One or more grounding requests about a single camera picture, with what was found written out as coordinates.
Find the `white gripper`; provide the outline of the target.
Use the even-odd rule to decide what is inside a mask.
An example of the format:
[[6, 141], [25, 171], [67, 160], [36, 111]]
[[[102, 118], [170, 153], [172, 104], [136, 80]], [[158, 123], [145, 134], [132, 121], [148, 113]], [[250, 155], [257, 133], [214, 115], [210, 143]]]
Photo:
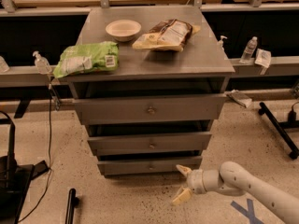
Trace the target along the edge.
[[202, 169], [192, 170], [191, 168], [180, 164], [177, 164], [176, 167], [185, 177], [187, 177], [187, 185], [190, 189], [181, 187], [171, 204], [180, 205], [186, 203], [192, 197], [192, 192], [194, 194], [206, 194], [209, 191], [210, 174], [208, 171]]

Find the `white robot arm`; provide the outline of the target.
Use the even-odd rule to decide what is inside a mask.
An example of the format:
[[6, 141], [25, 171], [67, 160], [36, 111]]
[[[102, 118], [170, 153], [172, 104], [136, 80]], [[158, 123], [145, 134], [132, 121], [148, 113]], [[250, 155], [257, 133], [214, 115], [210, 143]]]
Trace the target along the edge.
[[224, 162], [218, 169], [202, 170], [177, 164], [185, 176], [171, 204], [187, 202], [193, 194], [213, 191], [226, 196], [241, 196], [246, 192], [258, 200], [285, 224], [299, 224], [299, 199], [255, 177], [233, 161]]

